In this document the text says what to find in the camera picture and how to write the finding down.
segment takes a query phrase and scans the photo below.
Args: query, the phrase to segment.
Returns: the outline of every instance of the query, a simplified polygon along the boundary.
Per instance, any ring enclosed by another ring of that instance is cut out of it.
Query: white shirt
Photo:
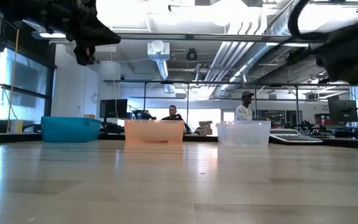
[[[252,121],[252,110],[240,105],[236,109],[236,121]]]

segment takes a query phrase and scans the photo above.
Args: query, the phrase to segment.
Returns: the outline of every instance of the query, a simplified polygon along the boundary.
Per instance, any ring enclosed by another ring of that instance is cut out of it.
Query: man
[[[252,121],[252,111],[248,106],[252,103],[252,96],[254,94],[245,91],[241,95],[242,105],[236,109],[236,121]]]
[[[169,106],[169,116],[162,118],[162,121],[183,121],[180,114],[177,114],[177,107],[174,105]],[[186,133],[191,133],[190,127],[185,123]]]

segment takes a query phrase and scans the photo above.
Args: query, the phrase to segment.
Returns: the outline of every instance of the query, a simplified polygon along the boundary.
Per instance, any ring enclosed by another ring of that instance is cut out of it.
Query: computer monitor
[[[332,122],[358,122],[355,100],[328,100],[328,106]]]
[[[117,100],[116,110],[116,100],[101,100],[99,116],[100,118],[104,118],[105,115],[106,118],[127,118],[127,104],[128,100]]]

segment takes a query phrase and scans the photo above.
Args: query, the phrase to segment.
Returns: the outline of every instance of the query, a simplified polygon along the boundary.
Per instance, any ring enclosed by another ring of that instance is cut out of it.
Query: plastic container
[[[128,143],[183,142],[184,121],[125,120],[125,140]]]
[[[270,121],[223,121],[216,124],[218,141],[227,146],[267,146]]]
[[[101,122],[91,118],[42,117],[44,142],[90,142],[98,140]]]

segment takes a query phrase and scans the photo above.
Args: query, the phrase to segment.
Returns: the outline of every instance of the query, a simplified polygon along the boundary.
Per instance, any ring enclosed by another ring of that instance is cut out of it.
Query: yellow cable
[[[18,43],[19,43],[19,30],[17,30],[17,34],[16,34],[15,61],[14,61],[14,64],[13,64],[13,67],[14,67],[13,69],[14,69],[14,70],[16,69],[15,67],[16,67],[16,54],[17,54]],[[3,89],[3,91],[4,91],[5,95],[6,95],[7,102],[9,103],[9,116],[10,116],[11,109],[12,109],[12,113],[13,113],[13,115],[14,115],[14,116],[16,117],[16,119],[17,119],[17,116],[16,116],[15,112],[13,111],[12,103],[11,103],[11,100],[10,100],[10,99],[12,98],[13,91],[11,90],[11,98],[8,98],[4,85],[2,85],[2,89]],[[8,129],[9,129],[9,118],[8,118],[8,125],[7,125],[7,130],[6,130],[6,132],[8,131]]]
[[[15,45],[15,59],[13,61],[13,68],[12,68],[12,75],[11,75],[11,97],[10,97],[10,99],[13,99],[13,85],[14,85],[14,82],[15,82],[15,74],[16,74],[16,56],[17,56],[17,48],[19,46],[19,34],[20,34],[20,29],[17,29],[17,31],[16,31],[16,45]],[[8,116],[7,116],[6,132],[8,132],[9,126],[11,124],[11,109],[12,109],[12,104],[10,103],[9,104],[9,112],[8,112]]]

